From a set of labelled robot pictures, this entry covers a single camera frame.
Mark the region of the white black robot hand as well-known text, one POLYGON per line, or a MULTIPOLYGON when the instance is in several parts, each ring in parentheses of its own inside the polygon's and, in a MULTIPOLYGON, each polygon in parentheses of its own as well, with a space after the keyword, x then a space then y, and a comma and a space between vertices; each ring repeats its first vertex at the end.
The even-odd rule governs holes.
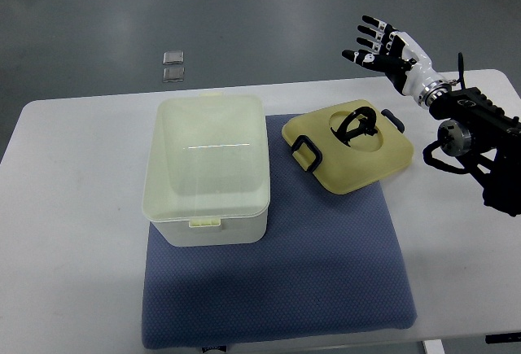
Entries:
POLYGON ((395 90, 427 108, 450 91, 449 81, 435 71, 431 58, 406 32, 377 18, 364 15, 357 30, 360 50, 343 50, 342 56, 365 69, 381 72, 395 90))

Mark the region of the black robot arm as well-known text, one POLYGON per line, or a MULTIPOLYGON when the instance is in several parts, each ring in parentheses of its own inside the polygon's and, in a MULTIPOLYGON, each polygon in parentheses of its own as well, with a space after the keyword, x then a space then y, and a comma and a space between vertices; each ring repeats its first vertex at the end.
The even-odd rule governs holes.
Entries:
POLYGON ((441 120, 437 137, 422 151, 426 164, 447 173, 470 174, 482 187, 484 205, 510 216, 520 214, 520 119, 478 88, 467 87, 464 58, 458 55, 459 90, 439 89, 427 99, 441 120))

